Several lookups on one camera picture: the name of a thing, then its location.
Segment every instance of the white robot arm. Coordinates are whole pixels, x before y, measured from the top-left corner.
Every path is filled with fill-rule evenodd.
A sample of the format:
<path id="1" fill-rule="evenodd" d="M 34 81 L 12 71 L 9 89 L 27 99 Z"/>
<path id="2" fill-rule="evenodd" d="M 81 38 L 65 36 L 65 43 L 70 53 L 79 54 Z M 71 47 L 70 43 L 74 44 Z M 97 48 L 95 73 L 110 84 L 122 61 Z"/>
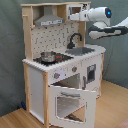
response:
<path id="1" fill-rule="evenodd" d="M 80 13 L 69 16 L 70 20 L 78 21 L 94 21 L 92 27 L 89 28 L 88 34 L 92 39 L 99 39 L 110 36 L 120 36 L 128 33 L 128 18 L 121 23 L 110 27 L 110 18 L 112 12 L 107 7 L 92 8 L 82 10 Z"/>

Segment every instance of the toy stove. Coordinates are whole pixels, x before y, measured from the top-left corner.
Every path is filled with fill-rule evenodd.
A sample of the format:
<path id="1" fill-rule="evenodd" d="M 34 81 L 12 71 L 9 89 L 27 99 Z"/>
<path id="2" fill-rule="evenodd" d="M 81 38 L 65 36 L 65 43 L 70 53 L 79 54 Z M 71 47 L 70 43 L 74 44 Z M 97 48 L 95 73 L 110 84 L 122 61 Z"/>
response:
<path id="1" fill-rule="evenodd" d="M 48 67 L 54 64 L 58 64 L 58 63 L 70 60 L 70 59 L 73 59 L 73 57 L 70 57 L 61 53 L 56 53 L 56 60 L 54 62 L 44 62 L 42 61 L 41 57 L 34 59 L 34 61 Z"/>

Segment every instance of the wooden toy kitchen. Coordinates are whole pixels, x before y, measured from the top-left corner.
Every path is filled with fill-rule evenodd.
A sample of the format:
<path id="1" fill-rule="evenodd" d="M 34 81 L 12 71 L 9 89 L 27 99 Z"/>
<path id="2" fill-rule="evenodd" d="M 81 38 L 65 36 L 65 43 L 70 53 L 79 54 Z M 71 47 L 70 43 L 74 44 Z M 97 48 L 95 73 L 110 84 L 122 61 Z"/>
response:
<path id="1" fill-rule="evenodd" d="M 46 128 L 94 128 L 105 49 L 85 44 L 86 22 L 69 19 L 90 4 L 21 5 L 27 111 Z"/>

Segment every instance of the cabinet knob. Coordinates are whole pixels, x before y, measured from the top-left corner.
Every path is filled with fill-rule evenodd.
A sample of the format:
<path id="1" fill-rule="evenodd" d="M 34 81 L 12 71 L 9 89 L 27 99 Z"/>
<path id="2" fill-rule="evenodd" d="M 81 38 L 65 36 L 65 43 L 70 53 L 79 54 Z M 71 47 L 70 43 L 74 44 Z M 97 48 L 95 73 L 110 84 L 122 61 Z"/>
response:
<path id="1" fill-rule="evenodd" d="M 58 79 L 59 77 L 60 77 L 60 74 L 58 74 L 58 73 L 55 73 L 55 74 L 54 74 L 54 78 L 55 78 L 55 79 Z"/>

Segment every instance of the door handle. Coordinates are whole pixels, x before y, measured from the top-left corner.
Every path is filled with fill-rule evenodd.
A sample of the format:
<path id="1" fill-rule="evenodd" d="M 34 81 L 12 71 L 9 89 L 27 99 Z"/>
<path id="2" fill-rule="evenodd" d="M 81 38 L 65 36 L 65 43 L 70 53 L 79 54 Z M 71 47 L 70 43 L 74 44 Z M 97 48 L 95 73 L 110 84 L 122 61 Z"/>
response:
<path id="1" fill-rule="evenodd" d="M 70 97 L 73 97 L 73 98 L 80 98 L 80 94 L 69 94 L 69 93 L 66 93 L 66 92 L 61 92 L 62 95 L 64 96 L 70 96 Z"/>
<path id="2" fill-rule="evenodd" d="M 72 7 L 69 7 L 70 15 L 72 15 Z"/>
<path id="3" fill-rule="evenodd" d="M 83 76 L 83 80 L 84 80 L 84 87 L 82 87 L 82 89 L 85 90 L 86 88 L 86 77 L 85 76 Z"/>

